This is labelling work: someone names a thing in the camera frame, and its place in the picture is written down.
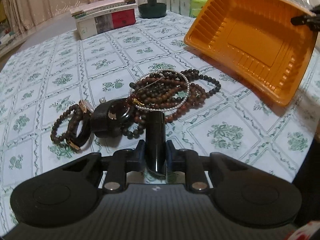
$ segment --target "black clamp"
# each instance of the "black clamp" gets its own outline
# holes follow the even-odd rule
[[[307,25],[310,30],[314,32],[320,31],[320,5],[317,5],[314,7],[311,12],[315,13],[316,16],[310,16],[310,15],[301,15],[297,17],[291,18],[291,23],[294,26],[299,25]]]

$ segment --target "book stack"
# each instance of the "book stack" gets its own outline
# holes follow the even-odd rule
[[[71,9],[82,40],[135,24],[135,0],[102,0]]]

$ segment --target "tablecloth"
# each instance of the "tablecloth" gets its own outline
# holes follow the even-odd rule
[[[200,155],[222,152],[293,180],[319,120],[319,52],[313,52],[290,106],[275,113],[243,83],[184,44],[193,21],[168,12],[164,18],[137,18],[135,25],[83,41],[74,30],[9,59],[0,73],[0,235],[17,223],[9,199],[19,183],[87,153],[112,155],[117,149],[135,148],[138,142],[92,134],[80,153],[58,147],[52,144],[50,132],[59,115],[81,98],[96,107],[102,97],[127,97],[130,82],[163,68],[196,68],[221,83],[221,92],[203,107],[166,125],[166,139],[176,148],[193,149]],[[208,82],[197,82],[206,90],[211,88]],[[58,133],[67,124],[64,121]],[[177,178],[172,174],[169,180]],[[149,174],[145,182],[163,183]]]

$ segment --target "tissue pack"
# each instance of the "tissue pack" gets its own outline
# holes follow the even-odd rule
[[[170,0],[170,11],[196,18],[207,0]]]

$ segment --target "floor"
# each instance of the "floor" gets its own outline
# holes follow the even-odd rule
[[[0,71],[13,54],[75,28],[74,19],[69,12],[66,12],[28,30],[0,51]]]

